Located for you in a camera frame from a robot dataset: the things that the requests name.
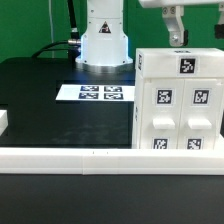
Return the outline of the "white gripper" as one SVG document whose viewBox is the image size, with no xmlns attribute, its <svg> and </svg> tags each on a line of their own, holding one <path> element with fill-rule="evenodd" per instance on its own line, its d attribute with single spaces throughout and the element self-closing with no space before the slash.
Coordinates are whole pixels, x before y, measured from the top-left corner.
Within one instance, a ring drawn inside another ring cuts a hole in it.
<svg viewBox="0 0 224 224">
<path fill-rule="evenodd" d="M 186 46 L 188 31 L 184 28 L 182 17 L 184 5 L 218 4 L 224 0 L 138 0 L 143 8 L 162 8 L 162 18 L 169 32 L 171 46 Z M 214 26 L 215 37 L 224 39 L 224 17 Z"/>
</svg>

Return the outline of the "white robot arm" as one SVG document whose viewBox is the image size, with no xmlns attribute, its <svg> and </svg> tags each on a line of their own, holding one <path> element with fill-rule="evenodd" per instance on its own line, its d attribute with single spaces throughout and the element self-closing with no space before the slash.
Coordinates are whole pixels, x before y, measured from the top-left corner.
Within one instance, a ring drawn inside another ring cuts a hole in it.
<svg viewBox="0 0 224 224">
<path fill-rule="evenodd" d="M 181 47 L 187 43 L 182 23 L 187 5 L 218 4 L 221 13 L 218 26 L 224 25 L 224 0 L 138 0 L 143 8 L 161 8 L 169 32 L 169 44 Z M 87 0 L 87 29 L 81 36 L 79 69 L 114 73 L 129 69 L 128 37 L 123 31 L 124 0 Z"/>
</svg>

